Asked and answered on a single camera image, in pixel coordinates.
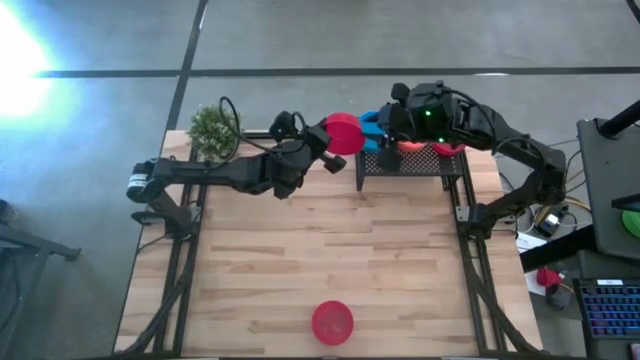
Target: red object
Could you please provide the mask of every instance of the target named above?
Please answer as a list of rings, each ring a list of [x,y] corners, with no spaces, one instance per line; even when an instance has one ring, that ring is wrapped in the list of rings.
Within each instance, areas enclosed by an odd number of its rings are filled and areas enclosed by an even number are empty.
[[[347,305],[339,301],[323,302],[313,312],[311,328],[323,344],[340,345],[353,332],[353,315]]]
[[[398,150],[402,152],[418,152],[425,147],[427,143],[414,143],[411,141],[398,141]]]
[[[348,113],[327,116],[327,134],[331,138],[327,151],[336,155],[356,154],[364,149],[365,137],[360,120]]]
[[[433,150],[435,150],[438,154],[444,156],[453,156],[464,150],[464,145],[458,145],[455,149],[451,146],[451,144],[447,143],[435,143],[432,145]]]
[[[555,284],[560,284],[562,282],[562,278],[554,271],[547,268],[541,268],[538,269],[538,273],[536,274],[536,281],[538,282],[538,285],[548,288]]]

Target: potted plant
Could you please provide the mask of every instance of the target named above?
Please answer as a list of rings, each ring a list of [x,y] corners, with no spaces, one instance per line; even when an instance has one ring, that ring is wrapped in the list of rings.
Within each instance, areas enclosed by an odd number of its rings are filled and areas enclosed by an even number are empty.
[[[187,132],[191,142],[198,152],[206,160],[226,159],[233,155],[237,137],[231,132],[230,127],[239,130],[235,123],[233,112],[222,109],[224,117],[220,115],[218,106],[200,106],[191,116],[191,128]]]

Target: keyboard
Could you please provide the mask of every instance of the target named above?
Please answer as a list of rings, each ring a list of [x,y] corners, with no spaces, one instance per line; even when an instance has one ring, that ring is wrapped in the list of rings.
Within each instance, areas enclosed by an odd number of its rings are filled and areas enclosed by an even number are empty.
[[[574,289],[593,339],[640,339],[640,279],[574,280]]]

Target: gray floor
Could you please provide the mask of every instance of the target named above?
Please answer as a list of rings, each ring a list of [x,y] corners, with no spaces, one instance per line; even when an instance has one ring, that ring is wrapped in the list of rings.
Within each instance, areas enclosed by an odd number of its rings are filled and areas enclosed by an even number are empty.
[[[198,1],[7,3],[48,69],[176,70]],[[193,68],[639,66],[638,35],[624,0],[212,0]],[[435,79],[191,79],[178,128],[221,95],[234,100],[244,128],[264,129],[282,109],[315,122],[375,109],[393,82]],[[640,75],[438,79],[545,143],[574,138],[578,119],[610,116],[640,94]],[[83,251],[76,263],[52,259],[12,358],[105,355],[140,232],[129,218],[137,207],[125,197],[126,181],[135,162],[158,154],[177,80],[36,83],[47,92],[39,110],[0,115],[0,198],[19,210],[16,226]],[[560,148],[572,154],[577,145]],[[516,186],[527,174],[508,159],[499,166]],[[584,188],[574,195],[586,200]],[[555,334],[543,336],[545,348],[583,353],[579,323],[534,303],[543,333]]]

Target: wooden table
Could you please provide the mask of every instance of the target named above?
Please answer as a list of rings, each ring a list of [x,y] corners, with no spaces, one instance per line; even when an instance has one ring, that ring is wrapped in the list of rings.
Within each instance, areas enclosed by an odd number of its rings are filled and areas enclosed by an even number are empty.
[[[187,160],[189,149],[184,132],[167,133],[163,156]],[[255,152],[240,148],[241,155]],[[467,156],[478,202],[501,196],[491,155],[467,150]],[[208,188],[184,356],[477,354],[440,179],[370,178],[358,193],[353,159],[347,161],[336,175],[314,164],[304,186],[284,201],[271,192]],[[181,188],[168,189],[176,202]],[[159,235],[161,227],[148,227],[141,244]],[[540,348],[513,235],[495,232],[487,246],[500,305]],[[156,312],[170,248],[161,241],[138,255],[116,349],[131,344]],[[311,314],[326,300],[353,311],[354,333],[341,346],[324,346],[311,332]],[[484,307],[483,318],[492,339]]]

